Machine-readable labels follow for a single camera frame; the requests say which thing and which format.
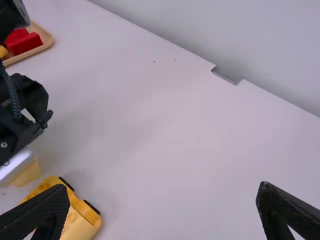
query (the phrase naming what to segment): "yellow toy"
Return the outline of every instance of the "yellow toy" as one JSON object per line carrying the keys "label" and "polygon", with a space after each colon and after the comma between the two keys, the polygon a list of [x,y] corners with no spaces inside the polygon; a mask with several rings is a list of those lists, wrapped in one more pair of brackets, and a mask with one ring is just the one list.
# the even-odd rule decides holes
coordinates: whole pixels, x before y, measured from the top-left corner
{"label": "yellow toy", "polygon": [[92,239],[102,226],[100,212],[86,200],[77,198],[74,189],[61,177],[50,176],[46,178],[19,204],[24,203],[56,184],[63,184],[66,186],[70,200],[69,213],[66,217],[60,240]]}

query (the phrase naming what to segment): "coiled cable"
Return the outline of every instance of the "coiled cable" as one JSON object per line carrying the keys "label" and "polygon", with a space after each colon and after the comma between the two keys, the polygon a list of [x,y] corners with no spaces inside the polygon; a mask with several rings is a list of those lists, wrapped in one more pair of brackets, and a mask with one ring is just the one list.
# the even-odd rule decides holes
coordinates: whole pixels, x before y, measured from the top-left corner
{"label": "coiled cable", "polygon": [[36,133],[39,129],[46,129],[48,127],[48,122],[52,118],[54,111],[48,110],[46,113],[34,124],[35,130],[33,133]]}
{"label": "coiled cable", "polygon": [[12,80],[12,78],[8,75],[6,68],[1,59],[0,59],[0,76],[5,81],[8,89],[8,93],[11,100],[13,119],[15,122],[21,122],[22,113],[21,113],[21,107],[20,107],[20,102],[19,102],[16,87],[15,87],[15,83]]}

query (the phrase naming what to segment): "white table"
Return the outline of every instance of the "white table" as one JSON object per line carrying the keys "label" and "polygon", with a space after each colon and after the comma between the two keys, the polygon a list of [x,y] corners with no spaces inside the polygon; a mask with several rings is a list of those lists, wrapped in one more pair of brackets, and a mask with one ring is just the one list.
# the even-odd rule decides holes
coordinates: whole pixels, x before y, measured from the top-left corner
{"label": "white table", "polygon": [[319,118],[90,2],[25,4],[56,43],[8,71],[49,92],[31,147],[102,212],[96,240],[265,239],[261,181],[320,207]]}

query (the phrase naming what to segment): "red toy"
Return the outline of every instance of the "red toy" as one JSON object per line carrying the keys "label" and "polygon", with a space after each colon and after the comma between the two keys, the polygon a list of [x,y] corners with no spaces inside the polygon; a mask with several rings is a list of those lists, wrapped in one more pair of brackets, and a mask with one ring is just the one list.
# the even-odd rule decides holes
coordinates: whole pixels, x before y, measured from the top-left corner
{"label": "red toy", "polygon": [[21,28],[14,30],[5,44],[8,51],[16,56],[43,45],[43,42],[38,33],[28,33],[27,29]]}

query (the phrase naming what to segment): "wooden tray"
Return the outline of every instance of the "wooden tray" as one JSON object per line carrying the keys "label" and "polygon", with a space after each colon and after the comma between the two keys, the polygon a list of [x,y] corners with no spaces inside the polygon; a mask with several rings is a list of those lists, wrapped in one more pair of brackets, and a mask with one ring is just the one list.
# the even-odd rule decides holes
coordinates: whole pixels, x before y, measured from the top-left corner
{"label": "wooden tray", "polygon": [[50,33],[48,33],[46,30],[41,28],[38,24],[34,23],[33,21],[31,22],[31,26],[27,27],[26,29],[28,30],[29,33],[36,32],[37,34],[40,35],[40,38],[43,42],[43,45],[38,46],[32,50],[26,51],[22,54],[19,54],[17,56],[12,56],[10,53],[5,56],[5,60],[3,61],[3,64],[5,67],[14,64],[18,61],[21,61],[23,59],[26,59],[32,55],[35,55],[37,53],[40,53],[48,48],[50,48],[54,44],[54,38]]}

